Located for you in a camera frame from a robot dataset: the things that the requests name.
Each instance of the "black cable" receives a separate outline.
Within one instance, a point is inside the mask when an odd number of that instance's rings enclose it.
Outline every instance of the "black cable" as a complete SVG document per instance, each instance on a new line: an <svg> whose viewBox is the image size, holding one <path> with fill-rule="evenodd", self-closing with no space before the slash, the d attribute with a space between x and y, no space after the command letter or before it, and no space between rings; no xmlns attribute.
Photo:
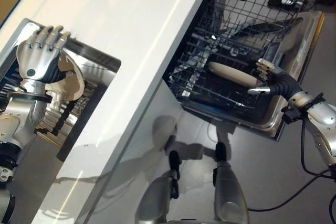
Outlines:
<svg viewBox="0 0 336 224"><path fill-rule="evenodd" d="M322 172L320 172L318 175L322 175L324 173L327 173L329 170L324 170ZM312 178L310 181L308 181L300 190L298 190L293 196L291 196L289 199L287 199L286 201L284 201L283 203L277 205L276 207L271 207L271 208L265 208L265 209L254 209L254 208L247 208L247 210L251 211L251 212L268 212L268 211L273 211L276 210L280 207L283 207L284 205L286 205L287 203L289 203L291 200L293 200L295 197L297 197L303 190L305 190L311 183L313 183L316 179L318 179L320 176L315 176L314 178Z"/></svg>
<svg viewBox="0 0 336 224"><path fill-rule="evenodd" d="M331 198L330 203L329 203L329 215L330 215L330 219L333 224L336 224L334 216L332 215L332 204L335 202L335 199L336 199L336 194Z"/></svg>
<svg viewBox="0 0 336 224"><path fill-rule="evenodd" d="M318 176L318 177L322 177L322 178L331 178L331 176L329 175L321 175L321 174L317 174L317 173L313 173L311 171L309 171L307 168L306 168L306 165L305 165L305 149L304 149L304 139L305 139L305 129L306 129L306 121L303 119L302 120L302 128L301 128L301 166L303 168L303 170L310 174L310 175L313 175L313 176Z"/></svg>

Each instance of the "dishwasher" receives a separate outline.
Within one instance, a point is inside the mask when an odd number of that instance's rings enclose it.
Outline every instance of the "dishwasher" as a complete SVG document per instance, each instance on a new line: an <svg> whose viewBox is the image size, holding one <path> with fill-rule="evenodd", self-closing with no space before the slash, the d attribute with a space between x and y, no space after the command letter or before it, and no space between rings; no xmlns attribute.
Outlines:
<svg viewBox="0 0 336 224"><path fill-rule="evenodd" d="M264 58L301 81L322 23L323 14L309 12L304 0L203 0L163 79L186 111L277 141L287 102L248 94L209 66L258 77L255 63Z"/></svg>

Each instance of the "wire rack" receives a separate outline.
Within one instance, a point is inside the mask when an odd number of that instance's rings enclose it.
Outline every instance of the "wire rack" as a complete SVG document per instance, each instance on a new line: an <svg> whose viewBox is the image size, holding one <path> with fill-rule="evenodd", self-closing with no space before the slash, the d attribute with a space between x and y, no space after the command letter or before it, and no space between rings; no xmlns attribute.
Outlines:
<svg viewBox="0 0 336 224"><path fill-rule="evenodd" d="M204 0L164 75L181 102L196 101L255 118L270 97L248 95L246 88L208 71L210 61L257 76L255 62L278 65L279 45L299 19L301 0Z"/></svg>

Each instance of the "kitchen counter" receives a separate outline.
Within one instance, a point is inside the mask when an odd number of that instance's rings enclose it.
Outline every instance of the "kitchen counter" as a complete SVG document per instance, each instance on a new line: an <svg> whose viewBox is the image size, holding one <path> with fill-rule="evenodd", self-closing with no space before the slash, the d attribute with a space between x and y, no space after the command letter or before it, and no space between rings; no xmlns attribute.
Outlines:
<svg viewBox="0 0 336 224"><path fill-rule="evenodd" d="M0 29L0 48L29 18L61 24L72 37L121 60L32 223L73 223L84 215L83 207L90 209L107 179L102 175L120 158L201 1L21 0L17 5ZM76 204L68 206L71 199ZM64 218L65 208L71 218Z"/></svg>

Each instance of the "robotic arm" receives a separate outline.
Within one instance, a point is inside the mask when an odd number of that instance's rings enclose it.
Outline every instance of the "robotic arm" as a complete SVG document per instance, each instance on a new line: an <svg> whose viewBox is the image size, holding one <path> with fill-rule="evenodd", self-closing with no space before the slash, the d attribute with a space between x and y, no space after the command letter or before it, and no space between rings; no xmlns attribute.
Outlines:
<svg viewBox="0 0 336 224"><path fill-rule="evenodd" d="M8 94L10 101L0 115L1 223L9 223L15 205L15 197L5 189L6 184L12 180L19 154L34 138L35 127L42 121L47 103L52 99L46 94L45 84L62 80L68 74L57 65L59 53L70 36L69 32L61 34L62 29L62 26L48 26L35 31L17 48L23 91Z"/></svg>
<svg viewBox="0 0 336 224"><path fill-rule="evenodd" d="M312 97L304 92L298 82L271 62L259 59L257 62L260 78L268 82L267 87L249 89L250 94L281 95L292 108L283 111L297 111L292 121L306 120L307 129L312 134L323 161L331 176L336 179L336 107L326 103L322 97Z"/></svg>

